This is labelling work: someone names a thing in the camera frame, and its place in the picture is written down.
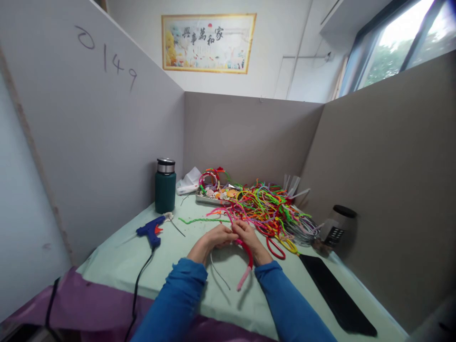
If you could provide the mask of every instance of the greenery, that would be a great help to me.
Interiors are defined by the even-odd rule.
[[[393,46],[376,46],[373,52],[374,60],[366,81],[361,85],[361,88],[397,74],[412,45],[412,41],[411,39],[403,40]],[[441,38],[436,33],[430,34],[423,42],[412,66],[426,62],[454,49],[456,49],[456,35],[454,33]]]
[[[374,49],[374,61],[363,87],[370,86],[399,72],[413,40],[403,40],[397,45],[378,45]]]

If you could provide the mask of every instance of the bottle lid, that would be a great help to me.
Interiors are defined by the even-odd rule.
[[[332,208],[336,213],[338,214],[341,214],[341,215],[344,215],[350,219],[354,219],[357,215],[357,213],[351,209],[348,209],[347,207],[344,207],[344,206],[341,206],[341,205],[338,205],[336,204],[333,208]]]
[[[158,158],[157,159],[157,171],[160,173],[173,173],[176,162],[169,158]]]

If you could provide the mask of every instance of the framed picture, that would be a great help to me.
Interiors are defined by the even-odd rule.
[[[256,13],[162,15],[163,69],[247,74]]]

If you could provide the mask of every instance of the table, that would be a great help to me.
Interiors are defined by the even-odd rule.
[[[186,221],[207,218],[206,214],[214,209],[210,205],[198,204],[195,201],[195,195],[190,195],[183,201],[184,198],[185,196],[176,196],[173,222],[185,234],[185,237],[171,222],[166,222],[161,226],[163,228],[163,232],[159,235],[162,238],[161,245],[155,250],[152,261],[141,276],[138,287],[140,296],[155,299],[165,283],[165,278],[172,270],[172,264],[176,264],[180,258],[185,257],[197,240],[217,225],[217,222],[204,221],[186,225],[178,220],[179,217]],[[77,271],[87,281],[133,293],[136,278],[149,257],[151,248],[146,237],[135,237],[126,243],[123,242],[137,228],[159,216],[160,214],[155,212],[154,204],[152,204],[102,243]],[[257,234],[260,241],[266,246],[266,238],[258,232]],[[288,278],[319,314],[337,341],[373,341],[372,337],[348,334],[340,327],[301,260],[285,248],[282,249],[285,251],[286,260],[273,258],[278,261]],[[298,246],[298,251],[302,254],[318,256],[311,247]],[[243,249],[234,245],[220,250],[214,249],[212,257],[217,270],[230,285],[231,291],[216,274],[210,258],[208,258],[209,276],[202,295],[199,313],[277,340],[276,328],[266,297],[255,275],[253,273],[249,275],[242,290],[236,291],[236,285],[248,262],[248,257]],[[378,302],[359,280],[337,261],[337,258],[323,259],[323,261],[377,329],[376,341],[401,342],[406,339],[403,330],[378,305]]]

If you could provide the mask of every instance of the person's hand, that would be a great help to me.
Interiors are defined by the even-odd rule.
[[[187,259],[206,266],[206,258],[214,247],[221,248],[239,238],[231,229],[220,224],[204,234],[193,246]]]
[[[272,256],[258,239],[255,229],[244,221],[235,221],[231,226],[242,241],[250,248],[259,266],[269,264],[273,261]]]
[[[219,224],[215,228],[211,229],[202,237],[202,239],[206,240],[210,249],[214,247],[224,247],[238,238],[238,234],[234,234],[230,228],[222,224]]]

